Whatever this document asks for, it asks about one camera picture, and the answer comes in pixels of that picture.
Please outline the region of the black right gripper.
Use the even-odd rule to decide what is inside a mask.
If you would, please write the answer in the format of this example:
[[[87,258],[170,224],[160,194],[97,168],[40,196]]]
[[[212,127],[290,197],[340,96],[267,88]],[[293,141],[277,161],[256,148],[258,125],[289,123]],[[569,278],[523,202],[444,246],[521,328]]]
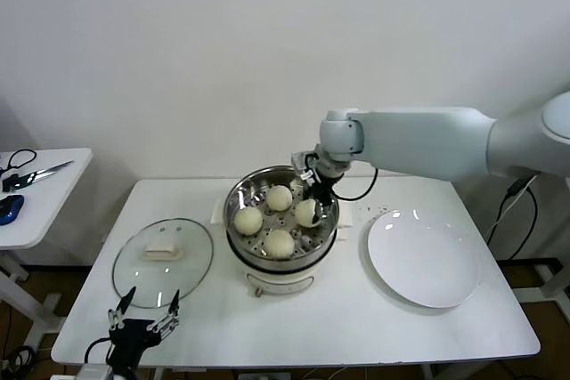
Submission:
[[[312,217],[313,226],[317,226],[323,218],[322,205],[332,205],[336,199],[333,187],[340,179],[340,176],[327,177],[317,173],[313,178],[313,183],[304,187],[303,200],[315,200]]]

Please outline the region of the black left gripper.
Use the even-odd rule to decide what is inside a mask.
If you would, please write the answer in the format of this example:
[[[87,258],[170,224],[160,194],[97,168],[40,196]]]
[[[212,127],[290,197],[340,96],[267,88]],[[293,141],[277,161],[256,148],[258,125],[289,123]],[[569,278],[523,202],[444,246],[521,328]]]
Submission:
[[[162,336],[169,336],[179,325],[180,290],[168,306],[167,314],[152,321],[146,319],[125,319],[124,315],[134,298],[136,287],[123,295],[115,309],[108,309],[110,340],[113,350],[108,364],[113,370],[135,370],[143,353],[161,342]]]

